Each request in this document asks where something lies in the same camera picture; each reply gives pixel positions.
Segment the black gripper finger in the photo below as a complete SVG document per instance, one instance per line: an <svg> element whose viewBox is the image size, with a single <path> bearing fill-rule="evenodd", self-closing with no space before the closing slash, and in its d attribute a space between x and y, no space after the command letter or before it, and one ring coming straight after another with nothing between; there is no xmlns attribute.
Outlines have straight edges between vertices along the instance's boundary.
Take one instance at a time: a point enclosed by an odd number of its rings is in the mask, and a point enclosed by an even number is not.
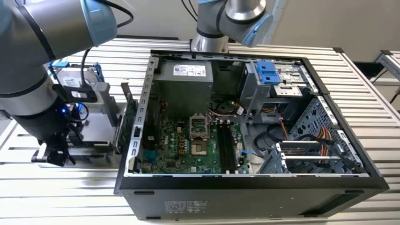
<svg viewBox="0 0 400 225"><path fill-rule="evenodd" d="M69 161L73 165L76 164L75 159L72 158L68 150L68 143L67 143L67 134L65 132L59 132L49 136L45 140L45 152L41 157L45 163L64 166L65 163Z"/></svg>

